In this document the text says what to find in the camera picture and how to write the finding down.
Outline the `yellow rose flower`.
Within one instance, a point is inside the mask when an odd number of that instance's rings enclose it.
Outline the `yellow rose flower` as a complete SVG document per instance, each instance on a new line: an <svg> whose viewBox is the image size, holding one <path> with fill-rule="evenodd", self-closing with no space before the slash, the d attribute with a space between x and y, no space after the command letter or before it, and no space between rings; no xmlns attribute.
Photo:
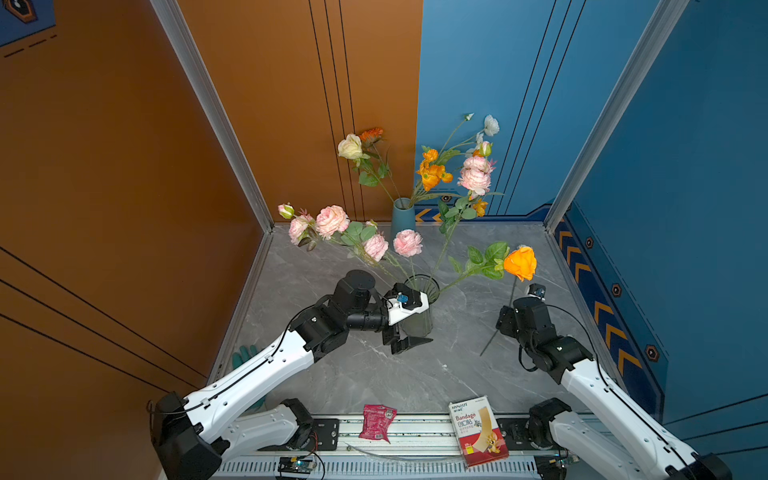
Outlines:
<svg viewBox="0 0 768 480"><path fill-rule="evenodd" d="M449 258L451 266L457 273L457 278L439 288L443 293L474 276L482 276L490 280L502 280L511 275L519 281L532 281L538 267L535 251L527 245L512 248L508 242L494 242L481 250L475 246L467 248L467 260L460 264L453 257Z"/></svg>

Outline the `teal ceramic vase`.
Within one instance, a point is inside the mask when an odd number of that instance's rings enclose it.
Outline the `teal ceramic vase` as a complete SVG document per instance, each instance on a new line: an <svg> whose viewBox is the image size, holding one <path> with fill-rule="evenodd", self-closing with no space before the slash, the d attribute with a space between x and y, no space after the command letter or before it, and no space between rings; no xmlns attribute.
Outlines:
<svg viewBox="0 0 768 480"><path fill-rule="evenodd" d="M404 230L415 229L415 211L412 201L408 197L401 197L394 201L391 220L391 240Z"/></svg>

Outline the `pink rose spray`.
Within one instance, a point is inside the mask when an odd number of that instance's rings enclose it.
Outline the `pink rose spray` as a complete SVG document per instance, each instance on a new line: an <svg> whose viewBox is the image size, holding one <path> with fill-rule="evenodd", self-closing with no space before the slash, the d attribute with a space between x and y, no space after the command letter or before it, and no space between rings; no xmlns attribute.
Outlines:
<svg viewBox="0 0 768 480"><path fill-rule="evenodd" d="M408 273L390 251L389 241L378 224L353 221L339 205L323 208L316 216L290 203L279 204L279 216L289 221L290 242L307 252L321 244L342 247L351 258L375 269L393 282L405 282Z"/></svg>
<svg viewBox="0 0 768 480"><path fill-rule="evenodd" d="M458 180L456 181L457 185L464 190L464 193L460 196L467 196L472 193L476 196L482 196L485 200L486 196L492 195L491 174L493 173L493 170L494 164L489 159L489 156L473 156L466 158L459 169ZM453 205L446 205L443 202L438 203L438 213L442 220L439 230L444 237L444 243L440 254L438 255L438 259L430 272L430 279L433 279L436 276L445 260L450 264L449 258L453 256L448 254L448 250L461 223L482 218L477 217L475 211L471 207L461 208L460 205L462 203L463 201L456 201Z"/></svg>

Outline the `white rose flower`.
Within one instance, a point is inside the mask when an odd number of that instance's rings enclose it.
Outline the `white rose flower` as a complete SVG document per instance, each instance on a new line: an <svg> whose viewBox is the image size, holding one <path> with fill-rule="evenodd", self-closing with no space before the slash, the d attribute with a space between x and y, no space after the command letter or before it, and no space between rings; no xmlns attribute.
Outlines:
<svg viewBox="0 0 768 480"><path fill-rule="evenodd" d="M337 146L337 154L340 158L343 158L350 163L352 169L358 175L358 183L361 186L371 188L380 187L386 193L388 199L391 202L394 202L391 200L394 196L385 184L385 181L388 179L384 178L383 180L379 180L377 172L375 171L375 168L377 167L376 161L363 152L362 142L359 135L350 133L341 140Z"/></svg>

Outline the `orange gerbera flower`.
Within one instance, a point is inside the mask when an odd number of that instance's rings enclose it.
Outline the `orange gerbera flower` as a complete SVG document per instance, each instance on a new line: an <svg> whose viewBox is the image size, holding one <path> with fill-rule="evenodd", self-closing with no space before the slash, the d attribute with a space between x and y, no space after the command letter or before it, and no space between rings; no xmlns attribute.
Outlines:
<svg viewBox="0 0 768 480"><path fill-rule="evenodd" d="M394 201L396 198L400 197L400 191L394 180L389 161L389 145L384 140L384 129L381 127L370 128L362 131L359 137L362 142L363 152L376 161L377 167L375 168L375 171L377 172L379 180L387 178L395 189L397 195L391 198L391 200Z"/></svg>

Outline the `white ranunculus spray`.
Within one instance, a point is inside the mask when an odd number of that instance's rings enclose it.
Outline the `white ranunculus spray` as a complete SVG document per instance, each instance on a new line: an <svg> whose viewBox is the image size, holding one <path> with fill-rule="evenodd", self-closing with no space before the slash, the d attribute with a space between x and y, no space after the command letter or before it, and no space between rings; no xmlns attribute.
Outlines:
<svg viewBox="0 0 768 480"><path fill-rule="evenodd" d="M422 161L427 166L433 166L446 165L460 156L488 157L493 149L491 139L500 133L499 122L493 115L488 114L483 118L481 128L469 134L474 117L474 113L464 114L437 149L423 145Z"/></svg>

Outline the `pink carnation spray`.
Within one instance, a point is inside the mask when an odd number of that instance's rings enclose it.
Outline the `pink carnation spray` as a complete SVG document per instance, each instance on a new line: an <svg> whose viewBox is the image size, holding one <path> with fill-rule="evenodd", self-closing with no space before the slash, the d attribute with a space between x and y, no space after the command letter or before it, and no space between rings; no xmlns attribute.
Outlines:
<svg viewBox="0 0 768 480"><path fill-rule="evenodd" d="M423 250L422 236L413 229L398 232L392 243L389 243L382 233L375 233L364 241L365 257L372 264L378 265L384 261L391 266L402 278L402 282L414 290L426 291L425 281L415 271L413 258Z"/></svg>

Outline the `yellow orange poppy spray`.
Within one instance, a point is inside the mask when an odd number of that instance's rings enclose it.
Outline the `yellow orange poppy spray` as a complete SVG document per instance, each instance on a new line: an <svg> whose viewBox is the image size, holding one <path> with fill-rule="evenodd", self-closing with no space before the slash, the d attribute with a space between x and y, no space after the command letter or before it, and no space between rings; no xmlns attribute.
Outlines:
<svg viewBox="0 0 768 480"><path fill-rule="evenodd" d="M412 206L427 200L432 191L441 184L450 184L453 181L454 176L440 163L439 156L436 149L424 149L422 161L416 170L418 178L411 195Z"/></svg>

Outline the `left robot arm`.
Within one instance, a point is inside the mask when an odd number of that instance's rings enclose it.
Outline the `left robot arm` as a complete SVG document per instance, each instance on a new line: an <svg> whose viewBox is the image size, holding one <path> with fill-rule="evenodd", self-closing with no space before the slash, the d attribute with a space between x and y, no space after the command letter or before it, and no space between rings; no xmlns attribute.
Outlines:
<svg viewBox="0 0 768 480"><path fill-rule="evenodd" d="M151 444L165 476L209 479L231 458L265 447L305 447L313 418L299 400L253 415L248 409L343 346L353 330L380 334L394 355L427 343L425 337L403 336L399 324L429 307L426 293L404 283L379 294L371 274L349 271L333 293L300 310L239 368L186 396L170 392L149 404Z"/></svg>

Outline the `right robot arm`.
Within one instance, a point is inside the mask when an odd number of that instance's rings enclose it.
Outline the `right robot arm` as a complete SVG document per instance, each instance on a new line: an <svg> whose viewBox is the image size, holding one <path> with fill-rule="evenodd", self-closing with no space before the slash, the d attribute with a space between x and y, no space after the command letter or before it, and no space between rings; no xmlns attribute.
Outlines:
<svg viewBox="0 0 768 480"><path fill-rule="evenodd" d="M535 295L500 309L498 333L513 338L531 371L546 373L582 402L607 428L590 427L560 399L529 410L527 436L539 449L565 450L606 479L730 479L730 468L713 453L700 454L645 412L604 373L577 339L557 333L552 305Z"/></svg>

